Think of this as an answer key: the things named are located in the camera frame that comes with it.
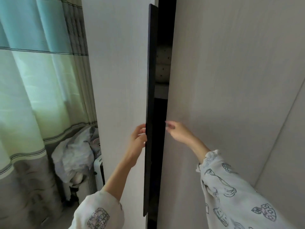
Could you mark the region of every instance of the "elastic cuff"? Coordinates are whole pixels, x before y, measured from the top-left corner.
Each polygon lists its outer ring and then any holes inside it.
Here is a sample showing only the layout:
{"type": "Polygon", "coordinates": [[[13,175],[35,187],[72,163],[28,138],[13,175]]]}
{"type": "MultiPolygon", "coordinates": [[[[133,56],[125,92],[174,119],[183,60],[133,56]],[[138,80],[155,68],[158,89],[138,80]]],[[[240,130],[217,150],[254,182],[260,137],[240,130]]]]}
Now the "elastic cuff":
{"type": "Polygon", "coordinates": [[[210,151],[206,154],[205,159],[203,160],[202,164],[197,164],[197,169],[196,172],[199,172],[201,170],[204,170],[208,165],[210,165],[212,163],[212,161],[214,161],[214,159],[221,154],[220,151],[218,149],[214,150],[214,151],[210,151]]]}

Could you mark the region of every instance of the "white patterned sleeve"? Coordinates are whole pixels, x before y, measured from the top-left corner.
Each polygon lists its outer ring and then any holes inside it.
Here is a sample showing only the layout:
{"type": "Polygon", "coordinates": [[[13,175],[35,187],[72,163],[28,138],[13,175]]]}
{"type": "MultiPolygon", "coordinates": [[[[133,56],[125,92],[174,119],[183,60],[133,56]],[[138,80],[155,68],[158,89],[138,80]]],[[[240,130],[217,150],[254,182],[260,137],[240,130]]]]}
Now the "white patterned sleeve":
{"type": "Polygon", "coordinates": [[[295,228],[223,160],[218,150],[206,154],[197,172],[201,174],[209,229],[295,228]]]}
{"type": "Polygon", "coordinates": [[[82,201],[69,229],[121,229],[123,225],[122,205],[102,189],[82,201]]]}

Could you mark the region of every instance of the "gray curtain section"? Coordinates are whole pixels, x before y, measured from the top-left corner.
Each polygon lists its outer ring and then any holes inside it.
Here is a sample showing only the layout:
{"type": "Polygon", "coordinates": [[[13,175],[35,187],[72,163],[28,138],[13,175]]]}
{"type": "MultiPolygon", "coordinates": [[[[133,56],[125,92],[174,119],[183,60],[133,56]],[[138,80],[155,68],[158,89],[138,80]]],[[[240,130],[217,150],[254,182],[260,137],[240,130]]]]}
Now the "gray curtain section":
{"type": "Polygon", "coordinates": [[[88,55],[82,7],[66,0],[0,0],[0,49],[88,55]]]}
{"type": "Polygon", "coordinates": [[[0,180],[0,228],[33,229],[57,219],[62,205],[47,156],[17,161],[14,168],[0,180]]]}

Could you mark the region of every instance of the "curtain fold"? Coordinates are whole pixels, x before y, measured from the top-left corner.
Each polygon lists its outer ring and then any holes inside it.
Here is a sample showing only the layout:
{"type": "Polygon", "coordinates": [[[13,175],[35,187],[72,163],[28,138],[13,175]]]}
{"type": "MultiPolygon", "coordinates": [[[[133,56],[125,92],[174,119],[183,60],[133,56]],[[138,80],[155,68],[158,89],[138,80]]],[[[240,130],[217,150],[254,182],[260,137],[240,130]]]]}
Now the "curtain fold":
{"type": "Polygon", "coordinates": [[[0,75],[0,228],[35,228],[62,211],[45,145],[96,123],[81,0],[0,0],[0,75]]]}

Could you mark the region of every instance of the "floor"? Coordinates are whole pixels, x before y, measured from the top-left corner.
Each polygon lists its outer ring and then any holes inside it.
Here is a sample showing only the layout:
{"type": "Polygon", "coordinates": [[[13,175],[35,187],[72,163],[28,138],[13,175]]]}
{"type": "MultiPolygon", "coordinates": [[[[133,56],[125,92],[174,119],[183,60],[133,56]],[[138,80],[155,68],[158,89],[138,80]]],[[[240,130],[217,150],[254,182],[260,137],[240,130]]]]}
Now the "floor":
{"type": "Polygon", "coordinates": [[[68,229],[73,220],[73,214],[78,207],[77,204],[63,211],[63,215],[55,222],[46,222],[40,229],[68,229]]]}

